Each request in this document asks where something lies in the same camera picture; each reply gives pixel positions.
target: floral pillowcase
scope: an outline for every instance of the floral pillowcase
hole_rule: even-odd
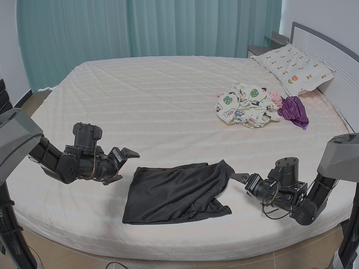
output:
[[[335,70],[329,69],[318,58],[306,55],[292,44],[251,58],[274,74],[289,96],[313,91],[320,84],[334,78]]]

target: black garment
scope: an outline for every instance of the black garment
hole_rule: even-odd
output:
[[[224,160],[175,168],[137,168],[128,192],[123,223],[171,224],[231,214],[214,197],[234,170]]]

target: mattress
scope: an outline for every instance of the mattress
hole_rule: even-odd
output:
[[[230,180],[217,199],[232,214],[170,225],[122,223],[128,188],[138,166],[170,168],[224,159],[237,173],[266,177],[277,159],[299,158],[299,179],[310,184],[327,141],[347,133],[335,108],[317,90],[300,96],[306,130],[290,121],[264,128],[227,125],[214,113],[216,94],[231,83],[281,84],[252,59],[141,57],[86,62],[48,96],[32,118],[59,149],[72,145],[73,125],[98,125],[105,153],[113,146],[137,151],[108,186],[78,180],[62,184],[24,159],[8,179],[20,224],[74,249],[98,255],[152,260],[231,260],[278,250],[321,234],[347,219],[355,184],[341,181],[310,226],[286,217],[270,220],[244,186]],[[274,217],[283,211],[273,213]]]

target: cartoon face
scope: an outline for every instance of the cartoon face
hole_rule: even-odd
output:
[[[267,115],[267,113],[264,113],[263,114],[263,117],[262,117],[262,121],[266,122],[267,120],[269,120],[271,118],[270,115]]]
[[[240,117],[243,116],[244,114],[245,114],[244,111],[238,110],[238,111],[235,112],[234,116],[235,116],[236,118],[240,118]]]
[[[219,112],[222,109],[223,109],[223,107],[219,103],[217,103],[216,112]]]
[[[274,105],[267,105],[267,111],[272,112]]]
[[[223,113],[223,115],[224,115],[226,118],[228,118],[229,116],[231,116],[231,115],[234,113],[235,110],[236,110],[236,109],[227,110],[226,112]]]
[[[246,97],[246,93],[245,92],[243,92],[241,89],[240,89],[240,94],[242,95],[242,97]]]
[[[255,121],[254,121],[253,118],[249,118],[249,120],[248,120],[248,123],[249,123],[249,124],[251,124],[252,126],[254,126],[254,122],[255,122]]]
[[[233,102],[232,98],[229,97],[229,96],[226,96],[226,97],[223,99],[223,101],[224,101],[227,105],[229,105],[231,102]]]
[[[251,97],[255,98],[255,97],[257,97],[258,95],[259,95],[259,92],[258,92],[257,89],[253,89],[253,90],[251,91]]]

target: tiled floor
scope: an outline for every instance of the tiled floor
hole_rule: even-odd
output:
[[[50,92],[45,90],[34,94],[22,109],[32,115]],[[128,269],[324,269],[343,239],[341,226],[338,225],[324,234],[252,258],[220,262],[167,262],[97,256],[68,248],[26,229],[23,234],[28,245],[40,256],[44,269],[104,269],[111,261],[120,262]],[[121,268],[114,264],[108,269]],[[16,267],[8,255],[0,254],[0,269]]]

